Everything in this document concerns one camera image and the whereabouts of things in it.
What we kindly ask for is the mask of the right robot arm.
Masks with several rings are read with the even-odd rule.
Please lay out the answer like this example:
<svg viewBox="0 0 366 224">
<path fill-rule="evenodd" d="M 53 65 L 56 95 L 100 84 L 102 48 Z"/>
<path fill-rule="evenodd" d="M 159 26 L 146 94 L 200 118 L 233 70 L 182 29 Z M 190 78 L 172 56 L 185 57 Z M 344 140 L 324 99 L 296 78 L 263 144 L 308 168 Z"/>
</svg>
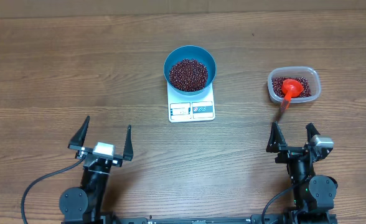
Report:
<svg viewBox="0 0 366 224">
<path fill-rule="evenodd" d="M 307 143 L 301 147 L 289 146 L 278 123 L 271 125 L 266 152 L 276 153 L 277 164 L 285 164 L 291 186 L 275 195 L 264 207 L 262 223 L 337 223 L 334 208 L 338 183 L 330 176 L 317 175 L 314 163 L 325 159 L 333 150 L 334 142 L 321 135 L 312 123 L 306 125 Z M 267 215 L 269 206 L 288 192 L 293 193 L 294 206 L 283 210 L 280 215 Z"/>
</svg>

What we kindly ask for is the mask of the orange measuring scoop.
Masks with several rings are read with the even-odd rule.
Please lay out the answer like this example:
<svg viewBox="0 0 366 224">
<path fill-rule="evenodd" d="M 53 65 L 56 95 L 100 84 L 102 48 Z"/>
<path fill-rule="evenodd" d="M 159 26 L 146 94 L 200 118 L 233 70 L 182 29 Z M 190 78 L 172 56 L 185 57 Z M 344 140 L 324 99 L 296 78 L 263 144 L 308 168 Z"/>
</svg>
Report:
<svg viewBox="0 0 366 224">
<path fill-rule="evenodd" d="M 284 98 L 280 105 L 280 112 L 284 113 L 289 108 L 292 98 L 298 97 L 303 90 L 304 87 L 297 80 L 286 79 L 281 87 L 281 91 L 284 93 Z"/>
</svg>

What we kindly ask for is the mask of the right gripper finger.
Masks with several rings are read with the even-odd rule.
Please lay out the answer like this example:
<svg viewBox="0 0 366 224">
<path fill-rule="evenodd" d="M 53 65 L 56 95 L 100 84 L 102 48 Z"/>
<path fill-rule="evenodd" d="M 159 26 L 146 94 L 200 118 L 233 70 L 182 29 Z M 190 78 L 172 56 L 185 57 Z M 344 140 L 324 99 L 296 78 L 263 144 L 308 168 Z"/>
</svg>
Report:
<svg viewBox="0 0 366 224">
<path fill-rule="evenodd" d="M 277 121 L 272 122 L 270 138 L 266 147 L 266 152 L 279 153 L 282 148 L 287 147 L 285 138 L 281 132 L 280 126 Z"/>
<path fill-rule="evenodd" d="M 307 142 L 308 143 L 311 142 L 311 139 L 315 135 L 320 135 L 319 131 L 316 129 L 316 127 L 312 123 L 309 123 L 306 125 L 306 131 L 307 131 Z"/>
</svg>

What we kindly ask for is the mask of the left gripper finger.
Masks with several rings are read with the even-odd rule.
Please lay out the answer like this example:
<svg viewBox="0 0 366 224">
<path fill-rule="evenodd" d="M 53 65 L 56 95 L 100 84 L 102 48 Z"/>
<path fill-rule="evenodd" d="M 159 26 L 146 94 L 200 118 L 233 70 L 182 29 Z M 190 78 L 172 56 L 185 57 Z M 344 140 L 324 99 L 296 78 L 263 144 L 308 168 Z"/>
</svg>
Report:
<svg viewBox="0 0 366 224">
<path fill-rule="evenodd" d="M 74 134 L 68 143 L 68 148 L 73 150 L 80 150 L 85 142 L 87 130 L 90 122 L 90 117 L 87 116 L 81 125 L 80 129 Z"/>
<path fill-rule="evenodd" d="M 126 133 L 126 140 L 124 144 L 123 150 L 123 159 L 126 161 L 132 161 L 134 156 L 133 152 L 133 145 L 131 141 L 131 125 L 128 125 L 127 133 Z"/>
</svg>

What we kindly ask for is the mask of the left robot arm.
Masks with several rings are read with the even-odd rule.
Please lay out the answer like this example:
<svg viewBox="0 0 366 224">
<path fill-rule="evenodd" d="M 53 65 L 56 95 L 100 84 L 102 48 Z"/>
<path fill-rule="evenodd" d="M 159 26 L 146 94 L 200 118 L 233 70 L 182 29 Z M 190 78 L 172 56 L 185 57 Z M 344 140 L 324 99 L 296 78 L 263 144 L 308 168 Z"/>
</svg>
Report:
<svg viewBox="0 0 366 224">
<path fill-rule="evenodd" d="M 127 127 L 122 155 L 115 153 L 115 146 L 98 142 L 95 147 L 85 147 L 90 118 L 86 117 L 80 129 L 70 139 L 68 148 L 76 151 L 75 157 L 83 165 L 80 186 L 64 191 L 59 198 L 59 209 L 64 215 L 63 223 L 118 223 L 114 212 L 103 212 L 110 170 L 121 167 L 124 161 L 133 159 L 131 126 Z"/>
</svg>

